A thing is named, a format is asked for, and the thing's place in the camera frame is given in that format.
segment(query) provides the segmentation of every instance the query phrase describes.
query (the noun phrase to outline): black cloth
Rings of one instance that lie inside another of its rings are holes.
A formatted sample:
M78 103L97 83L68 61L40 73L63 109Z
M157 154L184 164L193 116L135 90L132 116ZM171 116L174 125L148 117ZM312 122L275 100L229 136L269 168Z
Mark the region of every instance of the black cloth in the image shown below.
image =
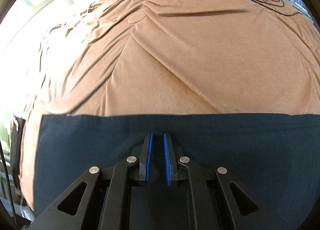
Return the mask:
M318 115L43 116L34 178L35 213L39 215L89 167L110 167L129 156L146 132L158 136L170 132L185 155L209 168L231 170L290 229L297 229L320 194L319 126ZM162 144L155 143L155 152ZM161 196L157 191L152 198L148 191L148 198L132 197L140 202L135 210L145 212L137 214L145 217L137 219L143 225L132 229L164 229L165 219L176 214L168 207L175 195ZM161 206L166 212L158 213Z
M16 117L17 125L13 124L13 130L11 132L11 152L10 152L10 167L12 169L12 177L15 187L20 190L20 154L21 154L21 139L24 124L26 122L25 119Z

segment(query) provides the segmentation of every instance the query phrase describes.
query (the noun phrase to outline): brown blanket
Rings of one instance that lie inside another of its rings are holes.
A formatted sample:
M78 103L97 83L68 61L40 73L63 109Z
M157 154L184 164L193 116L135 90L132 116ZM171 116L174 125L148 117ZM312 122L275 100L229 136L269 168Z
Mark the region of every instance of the brown blanket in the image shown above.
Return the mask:
M28 204L42 114L320 114L319 46L304 16L249 0L93 3L51 30L29 72L20 164Z

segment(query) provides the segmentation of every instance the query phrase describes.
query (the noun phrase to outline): tan blanket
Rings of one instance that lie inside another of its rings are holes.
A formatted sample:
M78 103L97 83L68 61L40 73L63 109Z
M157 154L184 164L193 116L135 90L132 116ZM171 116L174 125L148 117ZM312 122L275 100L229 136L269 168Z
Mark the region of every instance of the tan blanket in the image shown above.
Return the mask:
M319 46L304 16L249 0L93 3L51 30L26 80L28 204L42 114L320 114Z

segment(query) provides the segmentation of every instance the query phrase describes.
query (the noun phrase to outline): bed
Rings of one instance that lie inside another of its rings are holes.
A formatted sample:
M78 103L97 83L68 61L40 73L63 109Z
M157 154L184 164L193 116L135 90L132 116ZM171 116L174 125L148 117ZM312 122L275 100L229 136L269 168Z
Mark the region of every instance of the bed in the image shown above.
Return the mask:
M27 120L29 206L43 115L320 114L319 45L303 15L248 0L77 0L41 41L14 112Z

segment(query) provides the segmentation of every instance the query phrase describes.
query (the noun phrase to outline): silver screw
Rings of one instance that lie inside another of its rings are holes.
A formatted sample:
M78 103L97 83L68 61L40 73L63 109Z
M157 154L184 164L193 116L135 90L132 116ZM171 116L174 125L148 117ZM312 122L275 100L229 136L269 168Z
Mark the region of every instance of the silver screw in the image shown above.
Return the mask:
M180 162L182 162L182 163L188 163L189 161L190 161L190 159L188 157L186 157L186 156L182 156L180 158Z
M99 168L96 167L96 166L91 167L91 168L89 169L89 172L90 172L91 174L96 174L98 171L99 171Z
M136 161L137 161L137 158L135 156L127 157L127 162L129 162L129 163L134 163Z
M219 167L219 168L217 169L217 171L218 171L218 173L220 173L220 174L226 174L226 173L227 173L227 169L224 168L224 167Z

